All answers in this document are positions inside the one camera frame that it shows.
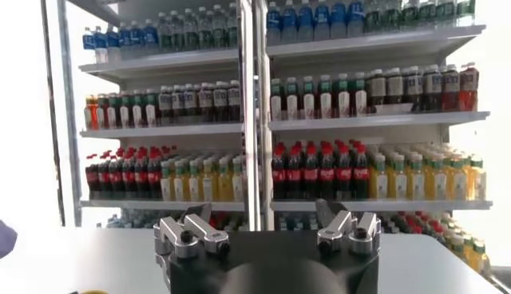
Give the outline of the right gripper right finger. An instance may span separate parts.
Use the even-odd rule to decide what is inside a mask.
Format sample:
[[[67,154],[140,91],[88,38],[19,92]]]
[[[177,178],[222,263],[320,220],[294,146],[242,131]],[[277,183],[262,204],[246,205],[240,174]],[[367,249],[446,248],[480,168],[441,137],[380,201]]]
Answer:
[[[316,235],[322,256],[340,252],[342,248],[359,256],[379,253],[382,226],[375,213],[365,212],[357,218],[352,212],[340,209],[334,214],[324,199],[316,200],[315,208],[322,226]]]

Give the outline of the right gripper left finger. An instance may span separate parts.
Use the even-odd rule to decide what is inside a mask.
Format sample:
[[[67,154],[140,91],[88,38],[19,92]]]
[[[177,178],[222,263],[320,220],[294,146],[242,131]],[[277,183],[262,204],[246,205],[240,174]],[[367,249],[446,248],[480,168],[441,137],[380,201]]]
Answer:
[[[199,249],[217,256],[225,256],[230,250],[229,235],[209,223],[212,204],[205,203],[188,208],[179,220],[161,218],[153,226],[155,253],[178,258],[194,258]]]

